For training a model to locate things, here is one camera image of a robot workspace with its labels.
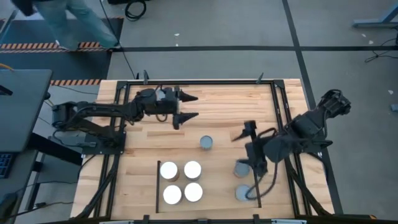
leg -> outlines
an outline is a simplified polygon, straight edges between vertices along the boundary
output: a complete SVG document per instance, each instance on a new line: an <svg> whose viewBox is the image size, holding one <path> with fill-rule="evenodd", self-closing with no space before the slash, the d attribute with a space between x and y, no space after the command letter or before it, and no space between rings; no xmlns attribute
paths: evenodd
<svg viewBox="0 0 398 224"><path fill-rule="evenodd" d="M67 0L67 9L86 25L86 28L95 36L103 47L112 48L118 44L117 38L101 19L86 6L84 1Z"/></svg>
<svg viewBox="0 0 398 224"><path fill-rule="evenodd" d="M34 4L42 17L49 24L55 38L60 42L60 45L70 50L76 50L78 48L78 42L75 40L68 27L66 13L67 1L34 1Z"/></svg>

gray floor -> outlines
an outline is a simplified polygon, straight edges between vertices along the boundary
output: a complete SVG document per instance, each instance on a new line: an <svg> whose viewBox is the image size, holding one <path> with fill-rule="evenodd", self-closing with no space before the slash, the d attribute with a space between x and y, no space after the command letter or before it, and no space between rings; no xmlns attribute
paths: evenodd
<svg viewBox="0 0 398 224"><path fill-rule="evenodd" d="M389 29L351 28L354 19L379 17L396 2L289 0L289 5L301 46L357 46L379 45L396 36L396 31ZM97 1L88 4L103 16ZM108 16L123 15L123 6L105 6ZM5 14L0 11L0 17L6 17ZM29 18L19 14L17 19ZM142 20L124 22L121 42L124 47L292 45L280 0L153 0L148 2ZM398 152L394 142L398 114L389 109L391 103L398 103L398 61L379 58L364 63L373 56L372 52L304 52L303 56L316 101L330 88L339 88L352 102L349 115L328 122L329 139L334 141L329 148L331 163L344 212L398 220L394 188L398 185ZM126 57L135 72L145 69L151 78L256 78L261 72L264 78L301 77L294 52L130 52ZM108 78L131 77L122 53L114 53ZM54 103L94 99L55 87L51 92ZM40 117L51 120L47 105ZM52 133L41 120L35 131L44 136ZM40 190L38 201L72 201L73 188L48 185ZM64 220L70 206L46 210L17 221Z"/></svg>

table leg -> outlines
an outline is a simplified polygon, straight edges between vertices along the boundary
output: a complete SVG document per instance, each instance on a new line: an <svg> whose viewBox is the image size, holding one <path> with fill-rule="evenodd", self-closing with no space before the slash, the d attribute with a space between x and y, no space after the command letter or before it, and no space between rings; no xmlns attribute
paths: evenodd
<svg viewBox="0 0 398 224"><path fill-rule="evenodd" d="M39 136L36 133L32 133L30 135L28 148L38 150L46 155L56 157L78 166L81 166L81 162L83 160L79 152Z"/></svg>

gray cup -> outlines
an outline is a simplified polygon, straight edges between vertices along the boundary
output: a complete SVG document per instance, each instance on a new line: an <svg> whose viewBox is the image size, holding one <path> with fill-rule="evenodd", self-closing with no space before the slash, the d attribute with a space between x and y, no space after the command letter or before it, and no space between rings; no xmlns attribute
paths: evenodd
<svg viewBox="0 0 398 224"><path fill-rule="evenodd" d="M210 136L203 136L200 139L200 146L203 150L210 150L213 147L213 139Z"/></svg>

wooden table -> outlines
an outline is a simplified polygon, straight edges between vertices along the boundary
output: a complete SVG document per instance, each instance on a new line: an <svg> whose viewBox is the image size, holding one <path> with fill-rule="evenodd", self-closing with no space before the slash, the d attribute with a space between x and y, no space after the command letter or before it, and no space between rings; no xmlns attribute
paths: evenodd
<svg viewBox="0 0 398 224"><path fill-rule="evenodd" d="M307 104L299 79L284 80L292 117L306 112ZM97 103L112 103L116 89L115 80L102 81ZM130 100L144 88L155 86L132 86ZM127 125L127 139L124 154L120 158L112 220L142 220L143 215L150 219L247 219L253 214L260 218L293 218L293 210L287 183L284 162L278 165L277 181L274 189L261 199L262 208L257 202L239 202L234 189L242 182L254 183L254 177L231 179L236 159L245 158L244 143L249 138L231 142L243 129L243 122L257 121L257 132L270 127L277 128L275 110L269 85L181 85L184 92L199 97L198 101L182 103L183 112L199 112L199 116L187 121L179 131L173 130L171 119L160 123L155 116L146 116L134 126ZM282 108L283 122L286 122L280 91L277 92ZM109 118L94 118L93 122L109 125ZM214 140L213 149L205 152L200 149L199 140L209 135ZM202 163L203 173L207 175L215 190L204 192L203 198L212 197L213 204L194 204L183 199L182 204L165 207L162 192L159 198L159 213L155 212L157 161L175 161L179 164L196 160ZM326 183L323 166L318 160L301 155L303 172L307 187L315 198L329 212L333 206ZM90 201L98 188L103 156L89 161L80 173L71 217L79 214ZM260 192L268 188L273 178L274 164L268 161L268 173L259 184ZM304 214L299 188L297 198L300 213ZM104 215L108 192L105 192L101 215Z"/></svg>

